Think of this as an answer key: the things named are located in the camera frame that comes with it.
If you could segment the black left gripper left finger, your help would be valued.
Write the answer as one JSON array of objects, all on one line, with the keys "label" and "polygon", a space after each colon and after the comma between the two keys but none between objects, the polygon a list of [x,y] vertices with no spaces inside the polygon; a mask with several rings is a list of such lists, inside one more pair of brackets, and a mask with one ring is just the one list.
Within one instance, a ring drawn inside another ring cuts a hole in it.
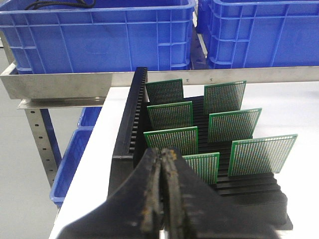
[{"label": "black left gripper left finger", "polygon": [[102,205],[65,226],[60,239],[157,239],[160,156],[148,148],[127,180]]}]

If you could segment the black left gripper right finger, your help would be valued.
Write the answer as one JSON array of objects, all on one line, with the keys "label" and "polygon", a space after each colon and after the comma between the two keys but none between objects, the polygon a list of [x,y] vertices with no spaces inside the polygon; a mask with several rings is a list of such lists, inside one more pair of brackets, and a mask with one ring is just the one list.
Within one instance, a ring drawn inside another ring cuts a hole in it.
[{"label": "black left gripper right finger", "polygon": [[274,228],[240,211],[205,184],[175,147],[161,151],[168,239],[276,239]]}]

